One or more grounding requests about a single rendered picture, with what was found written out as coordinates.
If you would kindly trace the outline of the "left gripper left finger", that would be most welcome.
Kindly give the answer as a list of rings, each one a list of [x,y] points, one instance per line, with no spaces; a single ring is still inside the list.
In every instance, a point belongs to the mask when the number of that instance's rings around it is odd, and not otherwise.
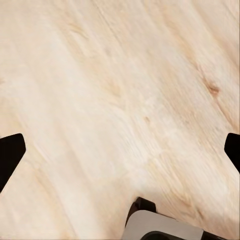
[[[0,138],[0,193],[26,153],[22,133]]]

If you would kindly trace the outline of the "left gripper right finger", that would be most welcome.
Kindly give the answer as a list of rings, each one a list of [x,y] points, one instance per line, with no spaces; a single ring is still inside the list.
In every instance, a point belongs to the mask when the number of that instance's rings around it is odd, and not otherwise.
[[[240,135],[229,133],[227,135],[224,151],[240,173]]]

